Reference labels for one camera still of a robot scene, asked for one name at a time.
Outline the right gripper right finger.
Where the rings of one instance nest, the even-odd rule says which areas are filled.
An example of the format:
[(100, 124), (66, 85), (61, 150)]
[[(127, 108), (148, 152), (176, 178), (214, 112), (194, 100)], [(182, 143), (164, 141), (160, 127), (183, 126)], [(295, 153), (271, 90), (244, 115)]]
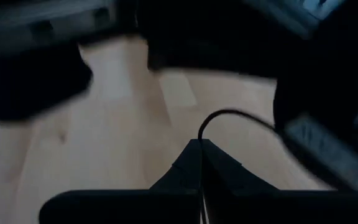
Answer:
[(233, 195), (267, 194), (278, 190), (209, 139), (202, 140), (202, 150), (203, 180), (207, 188)]

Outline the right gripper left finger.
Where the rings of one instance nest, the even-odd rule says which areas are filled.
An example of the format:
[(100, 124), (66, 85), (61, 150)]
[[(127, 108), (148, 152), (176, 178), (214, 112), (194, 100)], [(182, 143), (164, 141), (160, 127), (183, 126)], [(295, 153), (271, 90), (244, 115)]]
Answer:
[(200, 142), (192, 139), (171, 168), (151, 186), (151, 190), (198, 190), (201, 185), (202, 151)]

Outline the black labelled wire spool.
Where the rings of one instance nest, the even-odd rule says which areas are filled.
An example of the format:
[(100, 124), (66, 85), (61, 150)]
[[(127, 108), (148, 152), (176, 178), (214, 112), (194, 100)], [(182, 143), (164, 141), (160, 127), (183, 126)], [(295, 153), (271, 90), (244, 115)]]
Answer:
[(305, 169), (338, 190), (358, 190), (358, 76), (279, 78), (273, 118)]

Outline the black work glove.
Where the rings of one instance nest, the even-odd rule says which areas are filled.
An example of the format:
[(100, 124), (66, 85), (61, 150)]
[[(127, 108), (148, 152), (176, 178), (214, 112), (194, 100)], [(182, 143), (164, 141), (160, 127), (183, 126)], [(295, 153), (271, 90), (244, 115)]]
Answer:
[(93, 73), (75, 43), (0, 57), (0, 122), (26, 121), (89, 89)]

